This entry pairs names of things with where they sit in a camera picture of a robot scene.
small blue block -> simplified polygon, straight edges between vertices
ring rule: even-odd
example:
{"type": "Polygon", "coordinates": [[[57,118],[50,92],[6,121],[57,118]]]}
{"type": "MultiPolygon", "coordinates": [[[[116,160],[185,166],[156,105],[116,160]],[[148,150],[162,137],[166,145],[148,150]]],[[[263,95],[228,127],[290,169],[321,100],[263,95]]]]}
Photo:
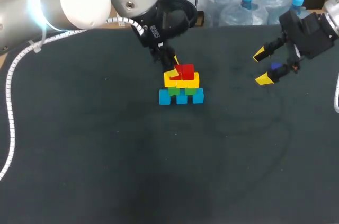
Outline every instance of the small blue block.
{"type": "Polygon", "coordinates": [[[193,104],[203,104],[204,93],[203,89],[197,89],[197,93],[193,95],[193,104]]]}
{"type": "Polygon", "coordinates": [[[185,95],[185,89],[180,89],[180,95],[176,97],[176,104],[177,105],[187,105],[189,101],[188,96],[185,95]]]}
{"type": "Polygon", "coordinates": [[[170,105],[171,97],[168,93],[168,90],[160,90],[159,91],[159,104],[160,105],[170,105]]]}
{"type": "Polygon", "coordinates": [[[279,69],[282,66],[282,64],[278,63],[278,62],[273,62],[271,64],[271,69],[275,70],[275,69],[279,69]]]}

stacked blocks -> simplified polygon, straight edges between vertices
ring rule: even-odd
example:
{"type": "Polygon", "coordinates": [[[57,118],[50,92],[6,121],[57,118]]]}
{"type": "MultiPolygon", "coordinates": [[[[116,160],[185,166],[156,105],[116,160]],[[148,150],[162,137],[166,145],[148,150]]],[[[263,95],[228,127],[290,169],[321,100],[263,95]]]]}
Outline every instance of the stacked blocks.
{"type": "Polygon", "coordinates": [[[159,91],[159,104],[170,105],[171,98],[176,98],[177,105],[186,105],[189,97],[192,98],[193,104],[204,103],[203,89],[199,88],[199,73],[194,72],[193,64],[175,65],[178,75],[170,77],[164,73],[165,88],[159,91]]]}

red block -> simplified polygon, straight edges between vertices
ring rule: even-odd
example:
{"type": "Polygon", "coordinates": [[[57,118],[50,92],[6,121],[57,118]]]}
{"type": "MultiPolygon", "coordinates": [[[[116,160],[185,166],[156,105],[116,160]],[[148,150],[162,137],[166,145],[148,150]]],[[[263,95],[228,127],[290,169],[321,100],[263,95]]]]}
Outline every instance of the red block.
{"type": "Polygon", "coordinates": [[[182,80],[194,80],[194,65],[182,65],[182,80]]]}
{"type": "Polygon", "coordinates": [[[171,80],[181,80],[182,79],[182,65],[181,64],[176,64],[174,65],[176,68],[176,71],[179,73],[176,77],[171,77],[171,80]]]}

black mat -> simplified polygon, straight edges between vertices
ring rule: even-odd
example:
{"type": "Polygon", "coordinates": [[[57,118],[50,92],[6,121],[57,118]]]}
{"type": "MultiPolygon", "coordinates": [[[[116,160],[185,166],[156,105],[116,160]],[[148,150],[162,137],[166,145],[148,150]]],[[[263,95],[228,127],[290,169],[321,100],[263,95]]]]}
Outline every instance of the black mat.
{"type": "MultiPolygon", "coordinates": [[[[339,47],[259,87],[269,61],[252,55],[278,33],[193,29],[172,41],[200,72],[205,105],[159,106],[160,65],[131,31],[96,30],[27,55],[13,79],[17,145],[0,223],[339,221],[339,47]]],[[[282,49],[273,60],[284,59],[282,49]]]]}

cable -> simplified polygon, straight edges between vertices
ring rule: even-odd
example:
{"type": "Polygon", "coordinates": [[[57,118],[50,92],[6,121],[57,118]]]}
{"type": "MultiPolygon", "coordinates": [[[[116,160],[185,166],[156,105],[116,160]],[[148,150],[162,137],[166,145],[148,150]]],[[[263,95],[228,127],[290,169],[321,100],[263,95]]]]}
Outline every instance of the cable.
{"type": "Polygon", "coordinates": [[[337,82],[337,88],[335,90],[335,95],[334,95],[334,109],[337,113],[339,113],[339,77],[338,77],[338,82],[337,82]]]}
{"type": "MultiPolygon", "coordinates": [[[[141,35],[143,35],[144,33],[144,29],[141,27],[140,24],[138,24],[137,22],[135,22],[132,19],[127,19],[127,18],[111,18],[108,19],[106,21],[106,23],[112,23],[112,22],[125,22],[128,24],[133,25],[138,33],[141,35]]],[[[61,33],[59,35],[53,36],[51,38],[48,38],[44,41],[45,44],[47,43],[51,43],[57,40],[61,40],[64,38],[67,38],[69,36],[72,35],[77,35],[79,33],[85,32],[86,30],[78,30],[78,31],[69,31],[69,32],[64,32],[61,33]]],[[[12,62],[8,73],[7,73],[7,78],[6,78],[6,105],[7,105],[7,113],[8,113],[8,121],[9,121],[9,125],[10,125],[10,150],[8,152],[8,157],[7,160],[5,162],[5,165],[3,167],[3,169],[0,171],[0,181],[2,180],[2,178],[5,176],[5,174],[7,173],[13,157],[14,157],[14,151],[15,151],[15,124],[14,124],[14,115],[13,115],[13,107],[12,107],[12,94],[11,94],[11,88],[12,88],[12,78],[13,78],[13,74],[14,71],[18,65],[18,63],[21,61],[21,59],[27,55],[29,52],[34,51],[36,48],[40,47],[41,42],[37,42],[37,43],[33,43],[30,44],[28,47],[26,47],[24,50],[22,50],[14,59],[14,61],[12,62]]]]}

